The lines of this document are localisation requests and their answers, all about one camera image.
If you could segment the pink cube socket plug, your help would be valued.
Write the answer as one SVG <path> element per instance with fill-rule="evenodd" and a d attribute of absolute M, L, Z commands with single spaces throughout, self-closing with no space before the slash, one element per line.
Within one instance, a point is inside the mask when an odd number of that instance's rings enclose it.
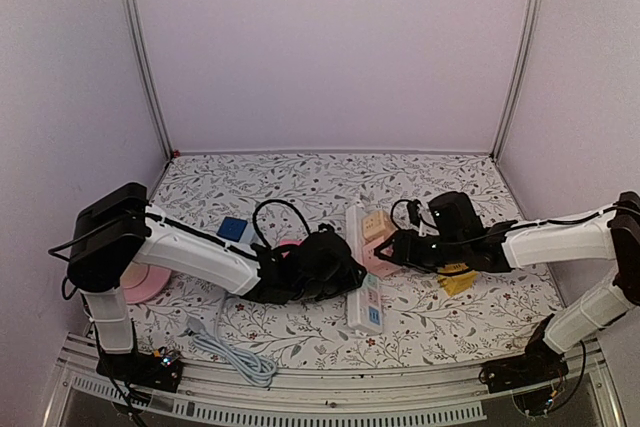
<path fill-rule="evenodd" d="M 362 247 L 362 265 L 367 271 L 379 278 L 393 275 L 400 270 L 400 267 L 388 261 L 382 260 L 375 256 L 374 250 L 384 242 L 384 238 L 380 237 L 371 242 L 366 243 Z"/>

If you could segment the white power strip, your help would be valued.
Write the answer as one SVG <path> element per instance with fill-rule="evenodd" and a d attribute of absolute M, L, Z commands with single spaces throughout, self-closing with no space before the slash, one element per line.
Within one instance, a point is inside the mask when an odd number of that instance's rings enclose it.
<path fill-rule="evenodd" d="M 353 258 L 364 263 L 362 219 L 364 205 L 355 201 L 346 209 L 346 241 Z M 358 335 L 376 336 L 383 333 L 383 309 L 380 279 L 365 271 L 362 285 L 348 293 L 346 301 L 347 325 Z"/>

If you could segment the yellow cube socket plug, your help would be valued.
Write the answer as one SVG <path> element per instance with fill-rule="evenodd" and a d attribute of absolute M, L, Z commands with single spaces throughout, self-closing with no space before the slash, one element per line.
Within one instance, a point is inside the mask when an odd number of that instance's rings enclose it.
<path fill-rule="evenodd" d="M 437 280 L 448 296 L 455 296 L 470 289 L 476 276 L 466 264 L 448 264 L 438 270 Z"/>

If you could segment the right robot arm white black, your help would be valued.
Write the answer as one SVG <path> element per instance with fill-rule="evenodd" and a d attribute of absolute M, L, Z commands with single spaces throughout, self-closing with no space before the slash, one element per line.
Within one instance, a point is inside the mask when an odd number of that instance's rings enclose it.
<path fill-rule="evenodd" d="M 454 264 L 469 271 L 509 273 L 584 259 L 613 262 L 603 280 L 536 328 L 517 362 L 524 382 L 539 382 L 554 369 L 556 357 L 639 304 L 639 197 L 634 192 L 623 192 L 617 201 L 582 214 L 491 227 L 482 224 L 462 192 L 441 194 L 428 209 L 435 234 L 399 229 L 375 248 L 375 256 L 430 273 Z"/>

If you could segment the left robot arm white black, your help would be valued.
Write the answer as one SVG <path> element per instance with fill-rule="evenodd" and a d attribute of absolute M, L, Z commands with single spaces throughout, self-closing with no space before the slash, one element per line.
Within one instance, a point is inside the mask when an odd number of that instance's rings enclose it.
<path fill-rule="evenodd" d="M 67 280 L 84 296 L 102 349 L 128 381 L 148 373 L 136 349 L 121 279 L 132 263 L 149 264 L 212 283 L 260 304 L 323 301 L 360 288 L 367 271 L 331 226 L 308 231 L 298 245 L 249 246 L 169 217 L 128 183 L 82 210 L 73 238 L 48 251 L 67 264 Z"/>

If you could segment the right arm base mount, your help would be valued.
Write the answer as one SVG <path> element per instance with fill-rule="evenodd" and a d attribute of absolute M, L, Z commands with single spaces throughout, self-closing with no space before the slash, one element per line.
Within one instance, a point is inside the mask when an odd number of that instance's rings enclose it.
<path fill-rule="evenodd" d="M 478 380 L 490 393 L 552 381 L 568 374 L 564 354 L 555 352 L 544 342 L 545 329 L 553 317 L 548 316 L 536 327 L 522 354 L 481 365 Z"/>

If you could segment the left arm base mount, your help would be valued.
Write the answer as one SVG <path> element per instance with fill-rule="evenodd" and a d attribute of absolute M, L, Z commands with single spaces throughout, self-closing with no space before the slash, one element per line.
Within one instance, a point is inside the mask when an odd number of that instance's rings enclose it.
<path fill-rule="evenodd" d="M 181 383 L 184 364 L 175 356 L 141 353 L 134 348 L 125 354 L 106 353 L 97 346 L 98 374 L 124 384 L 176 393 Z"/>

